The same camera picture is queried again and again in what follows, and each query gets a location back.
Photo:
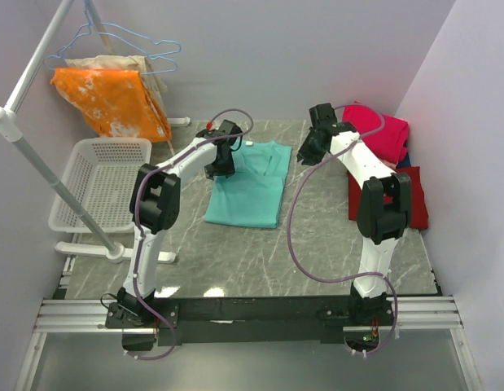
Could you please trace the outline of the blue folded t shirt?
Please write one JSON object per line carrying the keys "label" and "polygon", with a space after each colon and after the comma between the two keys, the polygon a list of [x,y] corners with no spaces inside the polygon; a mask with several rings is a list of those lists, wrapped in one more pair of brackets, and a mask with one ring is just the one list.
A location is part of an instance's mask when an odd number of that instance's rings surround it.
{"label": "blue folded t shirt", "polygon": [[404,144],[404,152],[405,152],[404,157],[401,159],[401,161],[397,165],[398,169],[410,167],[412,165],[411,160],[410,160],[409,148],[407,146],[407,142],[405,142],[405,144]]}

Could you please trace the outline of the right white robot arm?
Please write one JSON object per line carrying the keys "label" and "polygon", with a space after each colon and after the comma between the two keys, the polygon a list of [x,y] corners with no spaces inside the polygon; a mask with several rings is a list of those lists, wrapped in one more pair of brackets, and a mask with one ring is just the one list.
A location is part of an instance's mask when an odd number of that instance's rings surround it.
{"label": "right white robot arm", "polygon": [[383,279],[393,251],[411,222],[411,179],[387,167],[364,142],[385,126],[381,114],[377,115],[379,125],[365,134],[351,123],[339,121],[331,103],[310,108],[309,116],[309,134],[297,152],[297,161],[320,168],[332,158],[339,160],[361,190],[356,221],[363,237],[362,253],[352,282],[353,294],[359,298],[348,305],[348,315],[356,324],[366,325],[377,315],[371,299],[387,291]]}

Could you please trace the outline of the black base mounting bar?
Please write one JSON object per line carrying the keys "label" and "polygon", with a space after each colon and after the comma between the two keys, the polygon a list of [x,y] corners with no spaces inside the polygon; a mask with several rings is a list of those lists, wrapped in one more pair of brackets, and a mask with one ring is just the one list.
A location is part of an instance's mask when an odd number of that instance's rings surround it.
{"label": "black base mounting bar", "polygon": [[[108,306],[105,326],[120,330],[125,348],[149,350],[176,343],[318,341],[342,344],[347,327],[389,326],[394,321],[387,295],[155,298],[145,309],[132,299]],[[153,337],[129,335],[149,328]]]}

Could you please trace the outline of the dark red folded t shirt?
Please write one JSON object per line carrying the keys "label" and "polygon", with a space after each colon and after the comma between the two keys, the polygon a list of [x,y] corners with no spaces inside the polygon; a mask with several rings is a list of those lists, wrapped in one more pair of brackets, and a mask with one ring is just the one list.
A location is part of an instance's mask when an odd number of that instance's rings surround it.
{"label": "dark red folded t shirt", "polygon": [[[419,231],[426,230],[428,228],[429,215],[425,203],[425,194],[420,179],[420,168],[419,167],[397,168],[396,172],[398,174],[407,174],[411,180],[412,219],[410,223],[410,228]],[[360,199],[361,199],[361,188],[359,187],[357,181],[354,179],[351,173],[348,173],[348,219],[350,221],[357,220],[357,211],[359,208]]]}

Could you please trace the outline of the white plastic laundry basket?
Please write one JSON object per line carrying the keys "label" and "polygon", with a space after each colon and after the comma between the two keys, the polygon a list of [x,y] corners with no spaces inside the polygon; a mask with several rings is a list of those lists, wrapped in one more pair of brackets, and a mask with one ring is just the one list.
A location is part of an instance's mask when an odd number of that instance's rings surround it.
{"label": "white plastic laundry basket", "polygon": [[150,157],[143,138],[84,139],[74,146],[62,183],[106,233],[131,231],[134,184]]}

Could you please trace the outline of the orange patterned cloth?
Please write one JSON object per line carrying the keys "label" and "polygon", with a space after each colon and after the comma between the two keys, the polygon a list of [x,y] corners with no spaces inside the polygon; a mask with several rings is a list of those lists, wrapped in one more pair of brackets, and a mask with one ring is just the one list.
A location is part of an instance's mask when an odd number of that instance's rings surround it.
{"label": "orange patterned cloth", "polygon": [[137,71],[57,68],[50,83],[100,137],[172,138],[166,115]]}

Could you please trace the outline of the salmon folded t shirt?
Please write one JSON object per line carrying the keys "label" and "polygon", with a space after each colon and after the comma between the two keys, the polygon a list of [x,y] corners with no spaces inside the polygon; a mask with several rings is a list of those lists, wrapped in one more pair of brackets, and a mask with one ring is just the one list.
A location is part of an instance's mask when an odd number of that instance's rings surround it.
{"label": "salmon folded t shirt", "polygon": [[387,166],[389,167],[390,169],[393,169],[393,170],[396,170],[397,169],[397,164],[394,164],[390,161],[387,161],[387,160],[382,160],[382,162]]}

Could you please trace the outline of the teal t shirt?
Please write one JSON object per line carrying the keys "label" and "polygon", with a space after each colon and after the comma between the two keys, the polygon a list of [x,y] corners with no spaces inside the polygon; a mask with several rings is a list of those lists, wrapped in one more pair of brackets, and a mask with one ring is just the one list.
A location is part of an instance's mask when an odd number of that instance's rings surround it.
{"label": "teal t shirt", "polygon": [[235,173],[214,179],[204,220],[245,228],[277,227],[291,151],[275,141],[247,141],[233,152]]}

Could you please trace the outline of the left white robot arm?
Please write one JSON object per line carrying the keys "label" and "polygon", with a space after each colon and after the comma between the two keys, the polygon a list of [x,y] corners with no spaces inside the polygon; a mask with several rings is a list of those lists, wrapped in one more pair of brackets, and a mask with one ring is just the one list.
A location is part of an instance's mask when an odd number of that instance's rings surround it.
{"label": "left white robot arm", "polygon": [[210,179],[233,175],[232,147],[242,135],[232,121],[224,120],[216,129],[208,125],[175,157],[139,169],[129,206],[134,249],[129,273],[116,294],[126,319],[135,327],[145,327],[153,319],[158,258],[164,237],[179,216],[183,185],[200,170]]}

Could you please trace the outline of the pink folded t shirt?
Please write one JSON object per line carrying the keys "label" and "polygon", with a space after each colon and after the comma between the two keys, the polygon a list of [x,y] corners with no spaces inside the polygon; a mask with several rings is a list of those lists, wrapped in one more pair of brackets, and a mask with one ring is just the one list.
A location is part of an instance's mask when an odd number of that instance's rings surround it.
{"label": "pink folded t shirt", "polygon": [[[402,119],[382,115],[384,127],[377,132],[364,138],[364,143],[380,159],[394,165],[399,164],[407,155],[406,142],[410,133],[410,126]],[[380,125],[379,116],[361,106],[349,106],[342,114],[343,122],[350,122],[360,134],[366,134],[377,129]]]}

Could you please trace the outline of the aluminium rail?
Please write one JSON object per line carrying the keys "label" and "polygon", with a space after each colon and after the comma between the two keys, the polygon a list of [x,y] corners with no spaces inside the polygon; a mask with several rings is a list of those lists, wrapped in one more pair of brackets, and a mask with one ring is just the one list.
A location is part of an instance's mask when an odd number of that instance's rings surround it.
{"label": "aluminium rail", "polygon": [[[379,330],[398,337],[404,330],[448,330],[454,341],[455,351],[463,377],[470,390],[480,390],[482,384],[474,358],[465,340],[464,326],[453,297],[402,296],[389,297],[394,321]],[[44,300],[33,328],[32,345],[44,345],[49,333],[110,332],[127,335],[120,330],[106,328],[105,319],[110,303],[99,300]],[[368,332],[366,327],[347,327],[345,335]],[[149,328],[129,334],[155,335]]]}

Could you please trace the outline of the beige hanging cloth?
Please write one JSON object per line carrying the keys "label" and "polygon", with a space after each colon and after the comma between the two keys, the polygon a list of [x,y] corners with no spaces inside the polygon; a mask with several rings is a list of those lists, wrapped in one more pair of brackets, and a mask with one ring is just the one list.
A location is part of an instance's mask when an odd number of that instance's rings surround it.
{"label": "beige hanging cloth", "polygon": [[152,94],[154,100],[159,104],[160,109],[165,113],[164,100],[162,95],[168,91],[168,87],[154,73],[150,61],[141,55],[97,55],[94,58],[66,59],[66,65],[70,68],[79,69],[122,69],[138,71],[142,82]]}

